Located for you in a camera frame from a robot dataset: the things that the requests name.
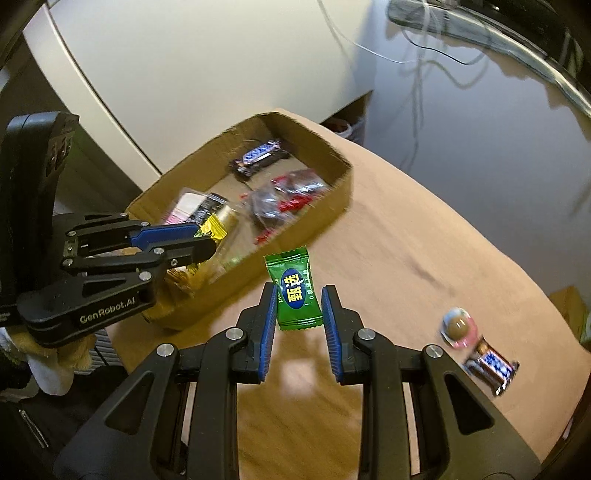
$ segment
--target white cloth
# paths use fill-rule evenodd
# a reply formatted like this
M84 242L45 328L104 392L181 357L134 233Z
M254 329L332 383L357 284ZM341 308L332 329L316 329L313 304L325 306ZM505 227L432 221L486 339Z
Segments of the white cloth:
M90 367L89 349L95 340L94 335L89 335L59 348L45 348L23 326L0 328L0 348L27 362L39 387L50 395L65 395L72 386L74 370Z
M38 393L39 385L37 385L35 377L31 377L25 388L7 388L6 390L0 391L0 401L18 403L25 398L33 398Z

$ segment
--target white wire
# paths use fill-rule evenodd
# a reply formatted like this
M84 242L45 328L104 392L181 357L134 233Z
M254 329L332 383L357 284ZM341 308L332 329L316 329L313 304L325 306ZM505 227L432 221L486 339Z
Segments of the white wire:
M329 24L329 27L331 29L333 29L335 32L337 32L341 37L343 37L346 41L348 41L349 43L355 45L357 48L361 48L361 50L365 50L369 53L371 53L372 55L376 55L377 57L384 59L384 60L388 60L391 61L392 63L397 63L399 65L406 65L408 63L416 63L419 61L419 59L415 59L415 60L394 60L391 59L390 57L387 57L385 55L382 55L381 53L378 53L376 51L371 50L370 48L367 48L363 45L360 45L359 43L351 40L349 37L347 37L347 35L345 35L343 32L341 32L339 26L334 22L334 20L332 19L332 17L330 16L330 14L328 13L328 10L326 9L326 6L324 5L324 0L317 0L318 2L318 6L320 7L320 9L322 10L322 13L324 13L324 17L326 19L326 22ZM422 35L426 36L427 35L427 29L429 26L429 22L431 20L431 6L429 6L429 3L427 2L427 0L422 0L423 2L423 6L425 9L425 16L423 17L423 29L421 30ZM439 24L439 20L437 19L437 17L433 17L433 19L435 20L436 23L436 31L437 34L441 36L441 44L443 45L443 36L441 35L441 28L440 24Z

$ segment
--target round candy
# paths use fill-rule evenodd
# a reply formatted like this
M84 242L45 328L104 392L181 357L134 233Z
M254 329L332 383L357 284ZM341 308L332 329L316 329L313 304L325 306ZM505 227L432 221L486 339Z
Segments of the round candy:
M441 335L452 347L465 348L478 339L478 328L466 310L455 307L443 316Z
M455 342L462 340L470 330L462 315L457 315L449 319L445 328L447 336Z

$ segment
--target green candy wrapper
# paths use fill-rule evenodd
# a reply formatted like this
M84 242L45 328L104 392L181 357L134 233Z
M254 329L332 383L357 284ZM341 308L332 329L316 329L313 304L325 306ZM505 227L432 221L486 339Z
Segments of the green candy wrapper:
M312 285L306 247L265 257L267 270L277 285L277 323L281 330L322 325L322 312Z

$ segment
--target cardboard box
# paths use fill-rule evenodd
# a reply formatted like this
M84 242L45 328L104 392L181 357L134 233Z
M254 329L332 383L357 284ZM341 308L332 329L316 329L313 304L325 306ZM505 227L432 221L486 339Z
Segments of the cardboard box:
M577 288L574 286L563 288L551 293L548 298L569 325L576 339L583 343L585 323L589 312Z
M305 245L331 224L349 205L352 188L351 164L324 139L293 118L278 112L262 113L240 122L190 154L159 181L137 197L127 208L133 218L161 223L163 216L177 200L181 189L215 191L236 201L245 186L229 172L231 159L253 148L252 140L282 138L293 157L277 163L267 172L256 174L257 184L269 175L283 173L301 164L313 168L331 189L312 205L304 207L295 222L285 225L266 244L253 247L242 261L210 284L197 290L190 299L176 305L172 314L152 321L163 327L183 329L214 313L249 285L267 274L265 255ZM252 233L245 233L252 242Z

